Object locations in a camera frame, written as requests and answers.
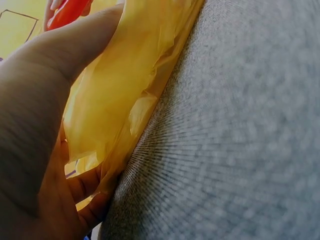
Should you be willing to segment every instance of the gray fabric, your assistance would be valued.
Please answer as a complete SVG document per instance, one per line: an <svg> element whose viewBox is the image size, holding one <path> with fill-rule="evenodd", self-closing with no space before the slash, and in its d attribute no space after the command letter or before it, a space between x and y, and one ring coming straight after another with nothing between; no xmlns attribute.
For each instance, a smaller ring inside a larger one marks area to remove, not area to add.
<svg viewBox="0 0 320 240"><path fill-rule="evenodd" d="M320 3L207 0L101 239L320 239Z"/></svg>

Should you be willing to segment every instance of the textured fabric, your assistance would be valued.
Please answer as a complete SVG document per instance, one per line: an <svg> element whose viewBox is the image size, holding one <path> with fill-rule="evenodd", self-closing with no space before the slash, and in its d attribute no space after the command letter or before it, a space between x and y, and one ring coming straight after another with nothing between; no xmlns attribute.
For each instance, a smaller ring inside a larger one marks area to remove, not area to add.
<svg viewBox="0 0 320 240"><path fill-rule="evenodd" d="M101 239L320 239L320 3L207 0Z"/></svg>

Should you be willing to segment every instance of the hand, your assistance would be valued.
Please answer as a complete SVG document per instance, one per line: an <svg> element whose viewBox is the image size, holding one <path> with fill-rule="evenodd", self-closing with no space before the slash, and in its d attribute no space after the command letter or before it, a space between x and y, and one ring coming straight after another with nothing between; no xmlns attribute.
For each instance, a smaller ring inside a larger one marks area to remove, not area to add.
<svg viewBox="0 0 320 240"><path fill-rule="evenodd" d="M123 4L48 31L0 65L0 236L3 239L83 239L106 213L109 191L77 212L93 194L101 167L66 179L68 145L62 114L70 87L106 48Z"/></svg>
<svg viewBox="0 0 320 240"><path fill-rule="evenodd" d="M94 0L90 0L85 9L82 12L82 16L87 16L91 10L91 4ZM44 21L43 21L43 30L48 30L48 21L54 16L55 11L61 6L64 0L47 0L45 11L44 11Z"/></svg>

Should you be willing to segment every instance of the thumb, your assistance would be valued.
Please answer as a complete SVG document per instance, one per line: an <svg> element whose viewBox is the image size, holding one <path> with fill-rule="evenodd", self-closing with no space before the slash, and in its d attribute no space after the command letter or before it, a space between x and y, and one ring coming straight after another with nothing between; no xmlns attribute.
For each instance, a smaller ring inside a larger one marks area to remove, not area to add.
<svg viewBox="0 0 320 240"><path fill-rule="evenodd" d="M123 4L41 34L0 65L0 190L33 208L70 86L108 45Z"/></svg>
<svg viewBox="0 0 320 240"><path fill-rule="evenodd" d="M73 83L75 77L108 45L117 29L123 7L123 4L118 4L45 32L13 57L51 67Z"/></svg>

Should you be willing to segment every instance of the finger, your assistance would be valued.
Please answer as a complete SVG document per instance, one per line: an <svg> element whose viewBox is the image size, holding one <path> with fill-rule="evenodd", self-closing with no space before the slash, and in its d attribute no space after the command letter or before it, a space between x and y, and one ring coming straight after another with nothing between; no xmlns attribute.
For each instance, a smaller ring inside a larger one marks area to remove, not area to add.
<svg viewBox="0 0 320 240"><path fill-rule="evenodd" d="M62 160L63 165L66 165L70 160L69 146L66 141L62 141L60 143L60 156L61 156L61 160Z"/></svg>
<svg viewBox="0 0 320 240"><path fill-rule="evenodd" d="M44 31L47 31L48 30L48 21L49 19L51 19L54 14L55 14L55 11L54 10L51 10L51 5L53 3L53 0L48 0L46 2L46 6L45 6L45 10L44 10L44 18L43 18L43 30Z"/></svg>
<svg viewBox="0 0 320 240"><path fill-rule="evenodd" d="M91 202L78 212L82 227L82 235L87 235L94 227L101 223L108 211L108 203L113 193L99 193Z"/></svg>
<svg viewBox="0 0 320 240"><path fill-rule="evenodd" d="M0 126L6 139L1 149L19 175L12 185L21 194L38 194L70 87L106 48L122 10L123 5L117 5L45 32L1 62ZM10 171L2 172L11 178Z"/></svg>
<svg viewBox="0 0 320 240"><path fill-rule="evenodd" d="M79 176L67 179L74 202L77 204L92 195L100 183L101 164Z"/></svg>
<svg viewBox="0 0 320 240"><path fill-rule="evenodd" d="M62 121L61 121L59 133L60 133L60 141L64 142L67 139L66 132L65 132L65 126L64 126L64 119L62 119Z"/></svg>
<svg viewBox="0 0 320 240"><path fill-rule="evenodd" d="M61 6L61 4L63 3L63 1L64 1L64 0L53 0L52 4L51 4L51 6L50 6L50 9L51 9L52 11L57 10L57 9Z"/></svg>

